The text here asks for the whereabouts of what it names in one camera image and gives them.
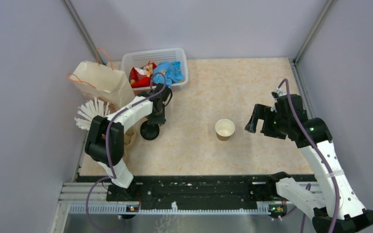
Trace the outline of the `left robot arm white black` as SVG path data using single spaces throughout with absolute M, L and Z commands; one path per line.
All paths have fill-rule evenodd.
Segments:
M 160 134 L 160 126 L 166 123 L 166 102 L 173 92 L 159 83 L 149 92 L 141 92 L 127 105 L 107 116 L 95 116 L 90 124 L 85 153 L 101 165 L 112 184 L 118 187 L 118 195 L 124 200 L 136 196 L 134 176 L 124 157 L 124 136 L 142 118 L 140 134 L 146 140 L 154 140 Z

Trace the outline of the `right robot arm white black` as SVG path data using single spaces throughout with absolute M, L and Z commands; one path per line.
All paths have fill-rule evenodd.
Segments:
M 271 200 L 292 202 L 318 233 L 357 233 L 373 225 L 373 210 L 367 209 L 353 191 L 339 163 L 332 135 L 320 118 L 308 118 L 302 97 L 273 91 L 273 106 L 256 104 L 245 130 L 255 133 L 263 121 L 263 135 L 290 139 L 310 165 L 323 197 L 299 185 L 285 172 L 267 179 L 265 193 Z

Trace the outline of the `brown paper coffee cup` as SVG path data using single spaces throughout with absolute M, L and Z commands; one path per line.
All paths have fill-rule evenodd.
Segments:
M 215 124 L 215 131 L 217 139 L 220 141 L 227 141 L 235 132 L 235 124 L 229 119 L 220 119 Z

